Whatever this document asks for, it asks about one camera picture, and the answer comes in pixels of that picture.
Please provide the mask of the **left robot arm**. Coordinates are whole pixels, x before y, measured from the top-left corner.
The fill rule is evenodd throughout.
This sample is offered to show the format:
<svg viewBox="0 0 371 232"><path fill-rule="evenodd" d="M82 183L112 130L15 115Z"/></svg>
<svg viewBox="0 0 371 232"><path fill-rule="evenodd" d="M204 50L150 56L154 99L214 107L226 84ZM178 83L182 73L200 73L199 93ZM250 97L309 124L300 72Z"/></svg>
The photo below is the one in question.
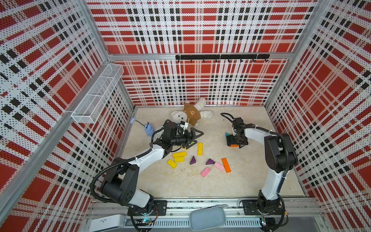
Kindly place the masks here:
<svg viewBox="0 0 371 232"><path fill-rule="evenodd" d="M150 215L156 209L154 196L137 188L139 174L150 165L165 158L173 147L189 149L197 144L203 132L169 119L151 136L149 149L128 159L116 158L98 172L90 183L91 195L102 202L128 206L132 212Z"/></svg>

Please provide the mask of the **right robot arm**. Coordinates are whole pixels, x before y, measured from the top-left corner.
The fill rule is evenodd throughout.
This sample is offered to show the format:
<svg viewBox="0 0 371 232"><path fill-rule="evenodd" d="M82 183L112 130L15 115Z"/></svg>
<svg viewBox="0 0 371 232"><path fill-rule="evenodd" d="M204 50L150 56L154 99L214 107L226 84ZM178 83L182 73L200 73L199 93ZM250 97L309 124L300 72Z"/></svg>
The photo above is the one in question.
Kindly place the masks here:
<svg viewBox="0 0 371 232"><path fill-rule="evenodd" d="M257 211L262 215L284 211L280 191L289 171L298 162L290 136L254 124L245 124L242 118L234 118L229 113L220 115L232 123L233 134L226 135L228 147L243 148L250 139L264 145L269 171L265 184L258 193Z"/></svg>

